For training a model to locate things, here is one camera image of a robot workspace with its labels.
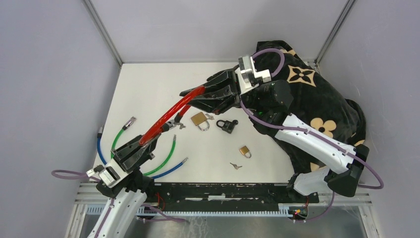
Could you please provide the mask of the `large brass padlock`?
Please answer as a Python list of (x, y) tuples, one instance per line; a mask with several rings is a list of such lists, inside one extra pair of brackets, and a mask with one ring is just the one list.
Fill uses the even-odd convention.
[(208, 118), (202, 112), (192, 116), (191, 121), (194, 124), (194, 126), (197, 127), (200, 131), (207, 131), (210, 128)]

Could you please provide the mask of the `black padlock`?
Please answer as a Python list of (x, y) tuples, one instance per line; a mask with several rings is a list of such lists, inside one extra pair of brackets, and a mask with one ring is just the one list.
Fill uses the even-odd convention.
[(223, 131), (231, 134), (235, 126), (238, 124), (237, 120), (229, 121), (229, 120), (218, 120), (216, 122), (216, 126), (222, 129)]

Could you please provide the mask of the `red cable lock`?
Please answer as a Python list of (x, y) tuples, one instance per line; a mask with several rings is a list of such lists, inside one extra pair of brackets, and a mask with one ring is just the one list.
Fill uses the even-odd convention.
[(203, 94), (205, 92), (205, 86), (198, 86), (194, 88), (191, 92), (187, 93), (181, 100), (179, 100), (174, 106), (172, 106), (163, 116), (161, 116), (151, 128), (142, 136), (140, 139), (139, 145), (143, 146), (151, 139), (153, 139), (157, 134), (161, 132), (161, 127), (171, 119), (175, 113), (182, 111), (183, 108), (195, 97)]

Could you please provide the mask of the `small brass padlock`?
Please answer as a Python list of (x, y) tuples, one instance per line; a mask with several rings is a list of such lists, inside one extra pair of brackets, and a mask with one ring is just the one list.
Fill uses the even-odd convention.
[(239, 152), (247, 159), (252, 157), (252, 154), (247, 146), (243, 146), (239, 149)]

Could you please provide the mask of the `small padlock keys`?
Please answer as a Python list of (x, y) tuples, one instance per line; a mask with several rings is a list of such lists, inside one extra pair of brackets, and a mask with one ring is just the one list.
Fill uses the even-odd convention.
[(239, 166), (239, 165), (237, 165), (237, 164), (234, 164), (234, 163), (230, 163), (232, 166), (233, 166), (233, 168), (234, 169), (236, 169), (236, 170), (238, 170), (238, 169), (240, 169), (240, 168), (242, 168), (243, 166)]

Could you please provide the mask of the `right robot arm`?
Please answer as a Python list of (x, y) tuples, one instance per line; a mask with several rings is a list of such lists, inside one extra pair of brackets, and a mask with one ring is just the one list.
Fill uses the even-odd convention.
[(323, 163), (317, 171), (294, 173), (286, 188), (290, 201), (299, 202), (311, 193), (327, 190), (345, 197), (356, 194), (369, 149), (339, 141), (291, 113), (294, 97), (287, 82), (272, 80), (267, 69), (236, 67), (217, 73), (199, 89), (201, 95), (190, 100), (189, 106), (216, 115), (241, 107), (259, 133)]

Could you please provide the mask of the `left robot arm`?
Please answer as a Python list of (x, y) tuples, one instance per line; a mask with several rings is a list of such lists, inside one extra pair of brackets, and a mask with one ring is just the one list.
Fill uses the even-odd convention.
[(117, 149), (112, 149), (113, 158), (104, 166), (92, 171), (100, 181), (97, 190), (107, 198), (105, 207), (97, 220), (90, 238), (122, 238), (140, 206), (154, 199), (155, 180), (144, 175), (140, 167), (154, 158), (156, 135), (145, 144), (140, 144), (143, 135), (138, 135)]

